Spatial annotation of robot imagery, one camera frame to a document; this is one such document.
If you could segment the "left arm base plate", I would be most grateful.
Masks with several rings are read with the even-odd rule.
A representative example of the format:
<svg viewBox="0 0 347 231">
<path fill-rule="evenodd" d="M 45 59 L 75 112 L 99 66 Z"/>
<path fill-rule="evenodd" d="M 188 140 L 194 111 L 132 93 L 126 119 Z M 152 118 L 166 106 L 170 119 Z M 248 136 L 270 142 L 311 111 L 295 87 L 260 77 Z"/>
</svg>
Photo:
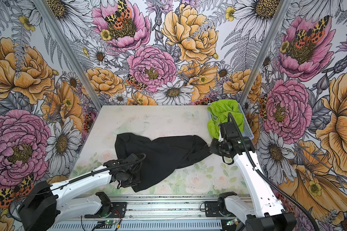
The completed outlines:
<svg viewBox="0 0 347 231">
<path fill-rule="evenodd" d="M 103 206 L 96 214 L 84 215 L 85 218 L 124 218 L 126 213 L 126 202 L 114 202 L 109 208 Z"/>
</svg>

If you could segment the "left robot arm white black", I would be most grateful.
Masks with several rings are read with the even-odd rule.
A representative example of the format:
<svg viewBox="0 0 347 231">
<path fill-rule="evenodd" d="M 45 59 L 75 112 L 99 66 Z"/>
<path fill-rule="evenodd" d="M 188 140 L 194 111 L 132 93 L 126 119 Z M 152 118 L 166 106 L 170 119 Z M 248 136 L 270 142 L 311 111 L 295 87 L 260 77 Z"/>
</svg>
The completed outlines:
<svg viewBox="0 0 347 231">
<path fill-rule="evenodd" d="M 108 217 L 113 204 L 106 193 L 98 192 L 89 197 L 82 197 L 82 194 L 112 182 L 118 182 L 122 188 L 139 184 L 145 158 L 145 154 L 131 154 L 126 159 L 107 161 L 70 180 L 38 183 L 18 208 L 23 228 L 26 231 L 46 231 L 58 222 L 78 216 Z"/>
</svg>

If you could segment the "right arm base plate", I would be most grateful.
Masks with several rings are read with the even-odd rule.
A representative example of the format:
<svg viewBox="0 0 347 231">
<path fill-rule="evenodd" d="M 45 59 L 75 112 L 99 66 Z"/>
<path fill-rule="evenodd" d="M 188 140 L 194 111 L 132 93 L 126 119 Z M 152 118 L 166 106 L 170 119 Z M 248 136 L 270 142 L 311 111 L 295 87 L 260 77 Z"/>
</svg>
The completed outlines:
<svg viewBox="0 0 347 231">
<path fill-rule="evenodd" d="M 224 206 L 218 202 L 205 201 L 204 213 L 206 217 L 227 217 L 229 213 L 225 211 Z"/>
</svg>

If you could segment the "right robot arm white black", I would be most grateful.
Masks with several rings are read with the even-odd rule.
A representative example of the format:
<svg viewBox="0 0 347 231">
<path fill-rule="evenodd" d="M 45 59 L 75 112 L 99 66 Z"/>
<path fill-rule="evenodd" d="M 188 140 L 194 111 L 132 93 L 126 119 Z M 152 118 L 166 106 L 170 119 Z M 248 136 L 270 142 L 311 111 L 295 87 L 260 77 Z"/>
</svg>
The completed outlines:
<svg viewBox="0 0 347 231">
<path fill-rule="evenodd" d="M 252 200 L 250 205 L 236 193 L 224 192 L 218 198 L 221 215 L 235 216 L 247 231 L 292 231 L 295 228 L 295 215 L 285 210 L 282 201 L 264 180 L 253 142 L 242 136 L 236 123 L 220 124 L 220 135 L 212 140 L 210 151 L 222 158 L 230 158 L 237 165 Z"/>
</svg>

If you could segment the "black garment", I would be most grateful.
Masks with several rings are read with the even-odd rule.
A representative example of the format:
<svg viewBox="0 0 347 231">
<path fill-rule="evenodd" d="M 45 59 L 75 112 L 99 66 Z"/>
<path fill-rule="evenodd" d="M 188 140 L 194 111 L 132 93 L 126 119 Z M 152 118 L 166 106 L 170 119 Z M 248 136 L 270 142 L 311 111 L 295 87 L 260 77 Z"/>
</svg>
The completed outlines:
<svg viewBox="0 0 347 231">
<path fill-rule="evenodd" d="M 150 140 L 133 133 L 117 135 L 115 151 L 119 159 L 145 154 L 140 183 L 134 192 L 146 190 L 170 176 L 176 169 L 191 166 L 211 155 L 208 144 L 199 136 L 171 136 Z"/>
</svg>

